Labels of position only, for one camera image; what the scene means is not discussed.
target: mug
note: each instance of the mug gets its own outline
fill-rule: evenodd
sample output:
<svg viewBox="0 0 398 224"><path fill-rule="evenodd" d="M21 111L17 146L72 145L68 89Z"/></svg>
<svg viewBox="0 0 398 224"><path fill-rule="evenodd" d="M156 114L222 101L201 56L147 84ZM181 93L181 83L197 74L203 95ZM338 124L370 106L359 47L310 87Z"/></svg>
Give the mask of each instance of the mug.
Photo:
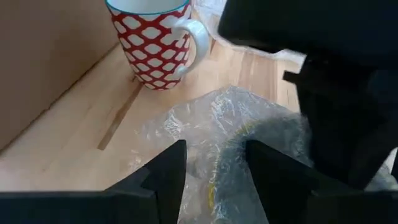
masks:
<svg viewBox="0 0 398 224"><path fill-rule="evenodd" d="M191 19L190 0L106 0L137 79L151 90L173 88L206 56L208 33ZM196 56L187 66L190 37Z"/></svg>

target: cardboard wall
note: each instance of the cardboard wall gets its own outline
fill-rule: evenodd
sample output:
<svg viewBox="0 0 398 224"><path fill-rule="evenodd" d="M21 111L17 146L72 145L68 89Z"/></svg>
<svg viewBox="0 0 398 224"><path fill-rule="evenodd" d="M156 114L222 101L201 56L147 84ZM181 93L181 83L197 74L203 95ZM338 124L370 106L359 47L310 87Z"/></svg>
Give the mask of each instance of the cardboard wall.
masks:
<svg viewBox="0 0 398 224"><path fill-rule="evenodd" d="M0 149L118 41L102 0L3 1Z"/></svg>

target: black panel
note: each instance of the black panel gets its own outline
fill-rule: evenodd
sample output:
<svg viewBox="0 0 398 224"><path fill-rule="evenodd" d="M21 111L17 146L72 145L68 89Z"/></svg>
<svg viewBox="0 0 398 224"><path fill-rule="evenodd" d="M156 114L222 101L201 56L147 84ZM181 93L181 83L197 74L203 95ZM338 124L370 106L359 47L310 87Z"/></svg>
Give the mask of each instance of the black panel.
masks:
<svg viewBox="0 0 398 224"><path fill-rule="evenodd" d="M292 49L395 68L397 12L395 0L228 0L218 31L265 51Z"/></svg>
<svg viewBox="0 0 398 224"><path fill-rule="evenodd" d="M318 171L364 189L398 146L398 72L370 70L309 55L297 86L300 110L312 130L310 156Z"/></svg>
<svg viewBox="0 0 398 224"><path fill-rule="evenodd" d="M259 141L246 143L246 161L270 224L305 223L307 199L313 192L352 191Z"/></svg>
<svg viewBox="0 0 398 224"><path fill-rule="evenodd" d="M180 140L103 192L0 193L0 223L175 224L186 158Z"/></svg>
<svg viewBox="0 0 398 224"><path fill-rule="evenodd" d="M397 192L310 197L307 224L398 223L397 197Z"/></svg>

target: mug handle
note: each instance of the mug handle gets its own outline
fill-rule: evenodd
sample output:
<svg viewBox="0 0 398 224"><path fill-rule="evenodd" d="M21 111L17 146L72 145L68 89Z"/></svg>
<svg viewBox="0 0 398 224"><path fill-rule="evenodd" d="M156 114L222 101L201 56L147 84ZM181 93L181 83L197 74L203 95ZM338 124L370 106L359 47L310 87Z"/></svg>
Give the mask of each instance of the mug handle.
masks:
<svg viewBox="0 0 398 224"><path fill-rule="evenodd" d="M181 66L174 71L176 77L182 78L188 72L191 72L206 57L209 48L209 35L206 27L199 21L194 19L181 19L172 28L172 33L187 31L195 41L196 55L193 62L189 66Z"/></svg>

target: clear plastic wrap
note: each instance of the clear plastic wrap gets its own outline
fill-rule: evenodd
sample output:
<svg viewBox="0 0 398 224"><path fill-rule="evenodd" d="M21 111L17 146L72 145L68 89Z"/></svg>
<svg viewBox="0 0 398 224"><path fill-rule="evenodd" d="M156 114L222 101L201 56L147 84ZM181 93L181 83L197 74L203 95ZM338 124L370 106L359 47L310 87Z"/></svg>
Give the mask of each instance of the clear plastic wrap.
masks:
<svg viewBox="0 0 398 224"><path fill-rule="evenodd" d="M290 60L299 65L302 65L305 59L305 55L294 52L291 50L281 50L277 53L268 53L261 50L257 50L251 47L243 47L233 45L224 38L220 37L217 32L218 24L220 22L220 17L224 11L226 0L194 0L193 5L196 12L199 15L200 20L206 26L208 32L213 39L217 40L222 46L230 47L235 50L245 51L252 54L256 54L262 57Z"/></svg>
<svg viewBox="0 0 398 224"><path fill-rule="evenodd" d="M243 158L246 139L260 140L312 165L306 119L234 86L174 106L146 123L142 133L150 148L158 151L178 139L187 140L179 224L268 223ZM383 174L373 190L396 186L386 170L379 172Z"/></svg>

